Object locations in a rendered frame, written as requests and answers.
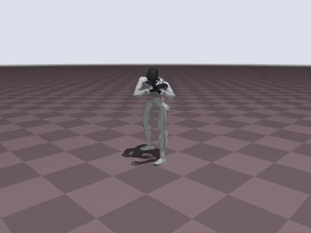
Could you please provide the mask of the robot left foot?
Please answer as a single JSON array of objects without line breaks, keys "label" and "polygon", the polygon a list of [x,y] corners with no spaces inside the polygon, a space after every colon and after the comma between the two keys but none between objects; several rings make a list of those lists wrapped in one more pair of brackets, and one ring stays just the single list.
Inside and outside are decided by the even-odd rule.
[{"label": "robot left foot", "polygon": [[159,165],[159,164],[163,164],[164,162],[166,162],[166,159],[164,158],[164,160],[162,160],[161,158],[158,159],[157,161],[154,162],[154,164]]}]

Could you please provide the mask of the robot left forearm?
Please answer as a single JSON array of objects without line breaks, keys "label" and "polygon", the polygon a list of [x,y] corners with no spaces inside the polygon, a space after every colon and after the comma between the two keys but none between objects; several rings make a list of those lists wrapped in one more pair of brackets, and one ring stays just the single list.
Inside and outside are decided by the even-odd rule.
[{"label": "robot left forearm", "polygon": [[173,92],[165,91],[165,90],[162,90],[162,89],[160,89],[160,91],[161,91],[160,94],[158,94],[157,92],[156,93],[158,95],[164,96],[166,98],[169,98],[170,96],[175,96],[175,94]]}]

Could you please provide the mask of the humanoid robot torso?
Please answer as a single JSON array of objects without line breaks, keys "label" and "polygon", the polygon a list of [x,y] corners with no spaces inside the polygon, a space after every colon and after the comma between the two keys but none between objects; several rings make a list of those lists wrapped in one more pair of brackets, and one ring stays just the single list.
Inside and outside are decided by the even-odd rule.
[{"label": "humanoid robot torso", "polygon": [[[160,78],[160,77],[159,77],[159,78]],[[148,81],[148,79],[146,78],[145,81]],[[156,82],[157,82],[157,81],[158,81],[158,80],[156,80]],[[158,81],[158,82],[156,83],[156,85],[161,84],[161,83],[163,83],[163,82],[164,82],[164,80],[163,80],[162,78],[160,78],[160,81]],[[146,89],[147,89],[147,88],[150,88],[150,87],[152,86],[152,85],[147,84],[147,83],[144,83],[144,85],[145,85]],[[149,86],[149,85],[150,85],[150,86]],[[163,88],[160,88],[160,89],[164,90]],[[154,97],[154,98],[152,99],[152,104],[153,104],[153,106],[154,106],[155,108],[159,108],[160,105],[162,104],[162,102],[164,103],[164,99],[161,97],[161,95],[158,95],[156,92],[150,93],[150,95],[151,95],[152,97]]]}]

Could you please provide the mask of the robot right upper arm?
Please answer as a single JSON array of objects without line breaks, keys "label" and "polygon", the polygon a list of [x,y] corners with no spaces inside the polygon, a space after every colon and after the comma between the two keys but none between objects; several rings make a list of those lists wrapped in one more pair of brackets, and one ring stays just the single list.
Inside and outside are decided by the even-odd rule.
[{"label": "robot right upper arm", "polygon": [[[146,77],[140,77],[136,85],[135,91],[140,91],[145,83]],[[140,98],[140,95],[134,96],[135,98]]]}]

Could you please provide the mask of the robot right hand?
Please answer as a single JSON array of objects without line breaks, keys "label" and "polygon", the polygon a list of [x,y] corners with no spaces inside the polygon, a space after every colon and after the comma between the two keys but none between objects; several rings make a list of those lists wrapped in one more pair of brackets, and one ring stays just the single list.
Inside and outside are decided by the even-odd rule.
[{"label": "robot right hand", "polygon": [[[158,84],[157,85],[159,88],[168,88],[168,85],[166,84],[166,83],[161,83],[161,84]],[[155,92],[154,91],[154,88],[152,88],[151,90],[150,90],[150,92]]]}]

